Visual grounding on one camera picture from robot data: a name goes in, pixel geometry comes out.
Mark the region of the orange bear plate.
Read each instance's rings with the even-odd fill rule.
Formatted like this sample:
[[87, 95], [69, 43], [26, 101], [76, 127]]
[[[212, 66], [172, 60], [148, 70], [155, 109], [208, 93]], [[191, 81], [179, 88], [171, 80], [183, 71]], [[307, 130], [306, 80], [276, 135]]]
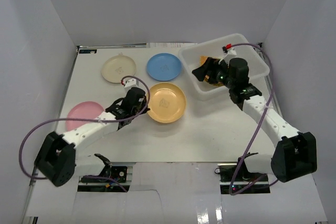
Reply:
[[150, 88], [148, 115], [159, 123], [173, 123], [179, 120], [186, 110], [184, 92], [175, 84], [160, 82]]

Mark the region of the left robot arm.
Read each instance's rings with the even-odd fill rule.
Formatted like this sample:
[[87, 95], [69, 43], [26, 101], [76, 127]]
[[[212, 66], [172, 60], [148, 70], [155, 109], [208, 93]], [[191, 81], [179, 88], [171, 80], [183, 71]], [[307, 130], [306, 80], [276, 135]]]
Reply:
[[74, 130], [49, 133], [35, 159], [37, 168], [56, 187], [72, 176], [94, 176], [104, 182], [110, 178], [111, 163], [101, 154], [84, 155], [83, 151], [96, 141], [131, 123], [136, 114], [148, 111], [145, 91], [132, 87], [124, 98], [116, 100], [94, 122]]

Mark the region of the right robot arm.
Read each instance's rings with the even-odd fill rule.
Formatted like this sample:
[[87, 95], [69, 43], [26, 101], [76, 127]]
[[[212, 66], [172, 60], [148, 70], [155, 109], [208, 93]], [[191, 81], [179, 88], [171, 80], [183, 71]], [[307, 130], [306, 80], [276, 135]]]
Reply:
[[238, 177], [247, 182], [256, 173], [272, 174], [285, 183], [317, 170], [316, 138], [287, 123], [269, 106], [262, 93], [250, 83], [247, 61], [233, 58], [229, 63], [207, 58], [192, 74], [198, 81], [221, 83], [229, 89], [230, 99], [249, 115], [275, 147], [272, 155], [246, 154], [237, 168]]

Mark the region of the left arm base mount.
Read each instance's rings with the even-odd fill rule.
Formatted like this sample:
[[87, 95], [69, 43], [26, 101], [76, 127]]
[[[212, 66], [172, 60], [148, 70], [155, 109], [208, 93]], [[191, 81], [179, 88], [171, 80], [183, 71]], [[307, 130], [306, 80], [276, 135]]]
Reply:
[[128, 192], [129, 186], [124, 186], [123, 184], [128, 181], [128, 170], [127, 166], [122, 165], [112, 165], [110, 160], [101, 154], [94, 154], [95, 157], [100, 159], [104, 167], [99, 175], [85, 175], [80, 178], [80, 183], [82, 184], [94, 184], [94, 183], [105, 183], [105, 188], [108, 190], [114, 190], [118, 186], [121, 191]]

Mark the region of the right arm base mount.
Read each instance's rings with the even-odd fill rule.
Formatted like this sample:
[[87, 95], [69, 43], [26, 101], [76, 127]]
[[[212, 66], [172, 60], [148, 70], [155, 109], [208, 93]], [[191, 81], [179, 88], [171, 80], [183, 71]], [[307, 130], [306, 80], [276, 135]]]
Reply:
[[[229, 195], [229, 189], [235, 193], [245, 186], [249, 185], [256, 179], [258, 179], [262, 174], [260, 173], [250, 173], [247, 171], [246, 165], [242, 164], [233, 185], [230, 185], [234, 171], [236, 170], [238, 161], [236, 162], [225, 162], [217, 164], [214, 173], [219, 176], [220, 192], [222, 195]], [[257, 181], [254, 185], [244, 190], [242, 194], [269, 194], [270, 186], [269, 179], [266, 175], [261, 180]]]

